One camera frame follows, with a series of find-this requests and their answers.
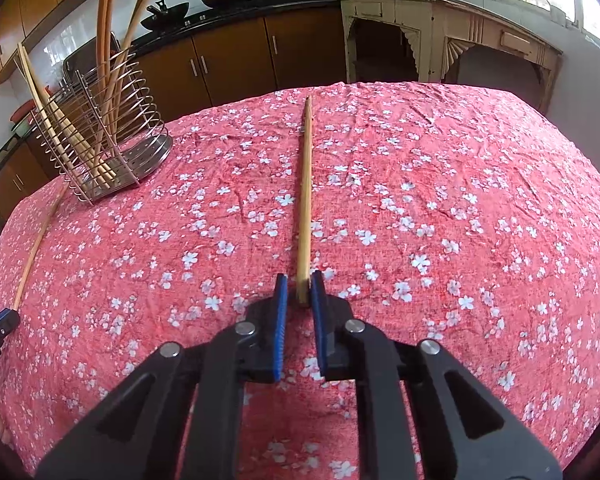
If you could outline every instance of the chopstick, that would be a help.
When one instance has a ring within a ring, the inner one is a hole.
[[[298,303],[301,305],[309,304],[309,275],[311,270],[312,113],[312,100],[309,96],[304,102],[304,145],[302,147],[298,265],[296,269],[296,293]]]
[[[46,215],[45,221],[42,222],[40,226],[40,230],[38,231],[38,237],[36,241],[33,243],[31,250],[29,251],[29,259],[27,260],[27,265],[25,265],[24,270],[22,271],[22,276],[20,277],[20,284],[18,285],[18,291],[16,293],[16,298],[13,300],[13,306],[11,307],[13,310],[18,310],[20,307],[20,301],[22,300],[22,295],[24,293],[24,287],[27,285],[27,278],[29,277],[29,273],[31,272],[31,267],[33,267],[33,262],[36,259],[36,254],[38,254],[38,249],[40,248],[40,244],[42,243],[42,238],[45,237],[46,230],[49,228],[49,224],[53,217],[58,211],[58,206],[62,202],[62,197],[64,196],[66,190],[69,187],[69,183],[65,182],[62,185],[62,189],[60,190],[60,194],[56,198],[56,200],[51,205],[51,209],[49,213]]]

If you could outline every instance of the blue gripper pad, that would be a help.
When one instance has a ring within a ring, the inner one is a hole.
[[[276,382],[282,377],[282,364],[285,352],[286,300],[288,295],[286,283],[286,276],[279,274],[273,294],[273,303],[276,307],[276,330],[273,339],[273,377]]]

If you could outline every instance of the white flower print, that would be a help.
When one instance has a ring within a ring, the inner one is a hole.
[[[231,256],[234,252],[235,246],[231,242],[221,240],[218,242],[218,250],[216,254],[224,254],[225,256]]]
[[[329,467],[333,471],[333,477],[336,480],[342,480],[345,476],[349,477],[356,469],[358,469],[356,466],[351,465],[348,460],[345,460],[344,462],[333,460],[329,464]]]
[[[413,222],[413,218],[410,216],[403,216],[400,218],[400,231],[408,231],[409,229],[413,229],[416,226]]]
[[[445,317],[447,326],[455,326],[460,323],[461,320],[460,313],[457,310],[447,312]]]
[[[304,368],[300,372],[302,377],[311,377],[314,381],[321,381],[320,368],[318,367],[318,359],[315,357],[307,357],[304,359]]]
[[[171,288],[171,280],[173,279],[173,275],[170,272],[163,272],[162,279],[160,280],[160,285],[162,288]]]
[[[474,298],[465,296],[464,298],[458,298],[458,304],[461,310],[473,310],[474,309]]]
[[[446,254],[449,254],[449,253],[459,254],[459,252],[460,252],[460,244],[453,240],[449,241],[446,238],[443,238],[442,246],[445,248]]]
[[[375,270],[373,270],[373,269],[369,269],[369,270],[365,271],[365,276],[366,276],[366,278],[370,282],[374,282],[375,280],[378,279],[378,277],[380,276],[380,274],[378,274],[377,272],[375,272]]]
[[[266,222],[266,224],[264,224],[263,232],[272,238],[278,236],[278,223],[273,220]]]
[[[422,224],[416,231],[416,234],[418,235],[418,238],[422,238],[425,235],[431,238],[435,230],[436,228],[433,227],[433,225]]]
[[[394,300],[403,300],[405,303],[409,303],[413,298],[410,294],[411,287],[408,282],[396,282],[394,283],[394,293],[392,298]]]
[[[431,262],[426,254],[416,254],[411,261],[411,265],[416,267],[421,274],[426,274],[428,270],[427,267],[431,265]]]
[[[514,384],[514,379],[516,378],[515,373],[511,370],[507,372],[507,375],[502,376],[498,379],[498,384],[503,387],[504,391],[508,392]]]
[[[560,408],[560,404],[562,403],[562,396],[556,395],[553,399],[551,399],[551,405],[554,407],[554,411]]]
[[[316,238],[322,238],[324,235],[322,222],[311,222],[311,234]]]
[[[480,227],[480,221],[477,218],[469,220],[469,224],[471,224],[471,231],[475,231],[479,234],[482,234],[484,232],[484,229]]]
[[[356,236],[360,238],[360,241],[364,246],[376,243],[377,235],[371,234],[371,231],[358,230],[356,231]]]
[[[294,202],[294,198],[287,193],[284,196],[277,196],[276,200],[280,203],[281,206],[288,206]]]
[[[478,197],[475,196],[474,194],[468,193],[466,195],[462,195],[462,198],[464,198],[465,200],[467,200],[467,202],[471,203],[472,205],[475,205],[478,203]]]
[[[184,268],[189,270],[193,266],[193,264],[196,264],[198,262],[198,253],[191,253],[187,251],[186,253],[184,253],[182,261],[184,263]]]
[[[449,280],[446,284],[446,291],[453,296],[460,296],[460,282]]]
[[[220,309],[220,304],[222,300],[217,296],[211,296],[210,298],[205,298],[205,308],[210,308],[214,312],[217,312]]]

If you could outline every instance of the wire utensil holder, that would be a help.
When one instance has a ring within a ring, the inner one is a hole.
[[[102,67],[87,74],[76,71],[48,103],[32,111],[51,161],[78,199],[91,205],[139,186],[173,145],[132,55],[117,53],[109,72],[120,91],[107,95],[107,81],[98,77]]]

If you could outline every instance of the black countertop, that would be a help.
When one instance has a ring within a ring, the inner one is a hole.
[[[163,32],[149,32],[134,40],[131,47],[136,56],[142,56],[197,32],[222,27],[227,23],[257,18],[273,12],[326,5],[339,6],[340,3],[338,0],[247,0],[230,9],[207,9],[191,14],[185,18],[184,26]]]

